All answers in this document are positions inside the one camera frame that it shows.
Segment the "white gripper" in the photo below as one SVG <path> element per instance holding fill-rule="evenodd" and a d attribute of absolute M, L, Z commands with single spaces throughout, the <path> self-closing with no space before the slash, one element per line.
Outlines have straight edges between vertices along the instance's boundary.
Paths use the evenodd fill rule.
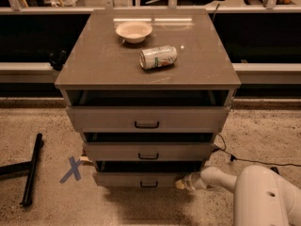
<path fill-rule="evenodd" d="M 194 172 L 186 175 L 184 179 L 175 182 L 175 187 L 178 189 L 187 189 L 189 191 L 196 191 L 206 189 L 207 184 L 201 179 L 199 172 Z"/>

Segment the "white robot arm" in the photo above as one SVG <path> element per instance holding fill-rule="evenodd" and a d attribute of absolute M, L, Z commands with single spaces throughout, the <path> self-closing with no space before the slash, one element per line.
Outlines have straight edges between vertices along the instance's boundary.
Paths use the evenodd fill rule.
<path fill-rule="evenodd" d="M 301 189 L 262 166 L 248 166 L 238 176 L 205 167 L 184 176 L 175 187 L 227 189 L 233 194 L 233 226 L 301 226 Z"/>

